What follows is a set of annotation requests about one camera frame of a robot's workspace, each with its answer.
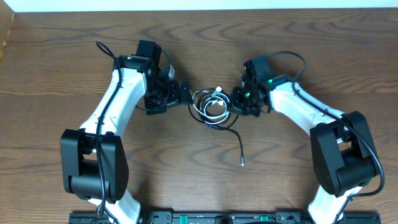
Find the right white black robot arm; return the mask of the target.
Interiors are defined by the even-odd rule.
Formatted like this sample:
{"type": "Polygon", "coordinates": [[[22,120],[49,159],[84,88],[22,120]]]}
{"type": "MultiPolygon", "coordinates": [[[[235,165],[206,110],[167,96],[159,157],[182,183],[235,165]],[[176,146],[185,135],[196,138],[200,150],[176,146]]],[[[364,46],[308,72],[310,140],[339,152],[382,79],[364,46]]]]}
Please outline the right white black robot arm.
{"type": "Polygon", "coordinates": [[[234,87],[229,109],[259,116],[262,107],[291,119],[310,137],[312,162],[319,188],[302,215],[302,223],[380,223],[377,213],[345,213],[356,197],[378,194],[385,174],[367,119],[345,113],[303,90],[296,77],[276,75],[263,55],[244,63],[241,86],[234,87]]]}

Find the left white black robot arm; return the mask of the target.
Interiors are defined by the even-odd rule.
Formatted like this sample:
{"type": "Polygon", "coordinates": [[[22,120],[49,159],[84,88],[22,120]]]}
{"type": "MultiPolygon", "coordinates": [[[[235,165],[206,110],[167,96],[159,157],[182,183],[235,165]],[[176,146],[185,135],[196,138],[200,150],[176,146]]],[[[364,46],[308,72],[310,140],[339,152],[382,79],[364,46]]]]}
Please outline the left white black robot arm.
{"type": "Polygon", "coordinates": [[[151,223],[127,189],[129,167],[122,138],[139,100],[148,115],[189,105],[188,83],[174,79],[171,65],[161,68],[161,47],[140,40],[131,55],[115,56],[101,41],[97,47],[113,59],[111,83],[93,114],[79,129],[60,138],[65,191],[95,205],[93,213],[71,213],[70,223],[151,223]]]}

